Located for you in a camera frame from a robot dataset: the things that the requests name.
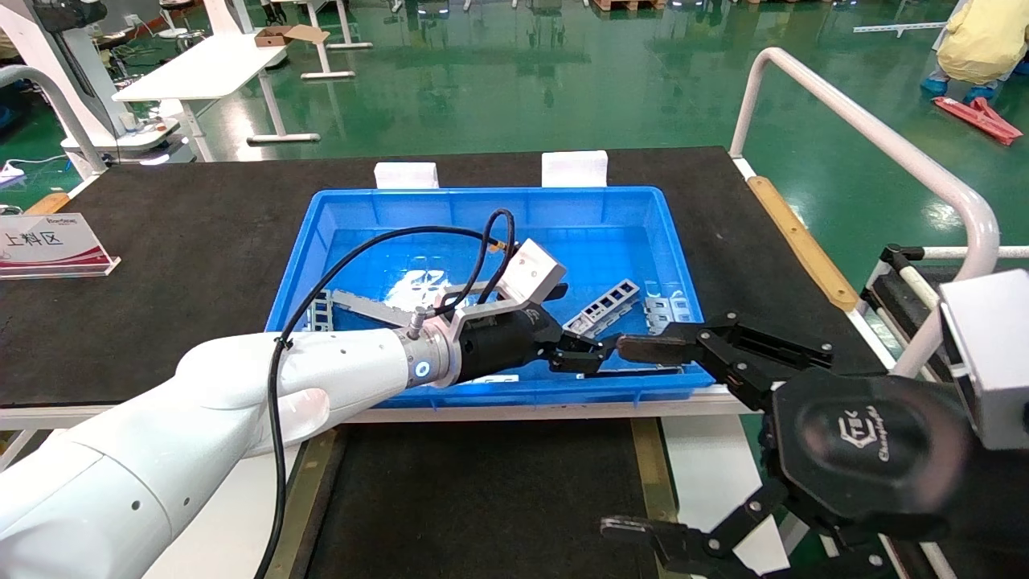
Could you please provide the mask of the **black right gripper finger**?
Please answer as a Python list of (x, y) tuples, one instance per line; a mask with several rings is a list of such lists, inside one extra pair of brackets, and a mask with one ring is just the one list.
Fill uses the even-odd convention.
[(756, 359), (794, 371), (833, 366), (833, 343), (724, 313), (709, 322), (670, 322), (657, 335), (624, 335), (622, 359), (654, 365), (697, 363), (717, 384), (754, 411), (772, 408), (774, 379)]
[(642, 544), (653, 549), (658, 563), (672, 573), (703, 578), (801, 578), (795, 569), (776, 569), (758, 574), (735, 554), (735, 548), (787, 499), (812, 497), (812, 485), (789, 478), (771, 479), (710, 532), (688, 524), (667, 523), (653, 518), (614, 515), (603, 517), (604, 539)]

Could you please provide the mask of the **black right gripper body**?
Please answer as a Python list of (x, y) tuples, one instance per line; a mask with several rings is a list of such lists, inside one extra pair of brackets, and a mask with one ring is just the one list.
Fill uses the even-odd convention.
[(908, 541), (954, 532), (978, 439), (955, 392), (901, 376), (812, 368), (769, 396), (769, 473), (806, 524)]

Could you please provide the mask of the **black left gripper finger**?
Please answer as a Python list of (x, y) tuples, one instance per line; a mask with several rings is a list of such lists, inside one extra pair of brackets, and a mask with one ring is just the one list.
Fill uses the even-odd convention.
[(563, 330), (555, 345), (557, 359), (609, 359), (617, 350), (620, 333), (589, 337), (570, 330)]
[(547, 362), (551, 372), (591, 375), (598, 372), (607, 359), (607, 353), (603, 352), (553, 351)]

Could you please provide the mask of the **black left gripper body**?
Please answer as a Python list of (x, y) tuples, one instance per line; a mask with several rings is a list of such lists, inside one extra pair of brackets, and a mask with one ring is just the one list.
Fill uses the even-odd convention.
[(458, 345), (460, 384), (520, 368), (556, 348), (563, 327), (544, 307), (529, 306), (466, 323)]

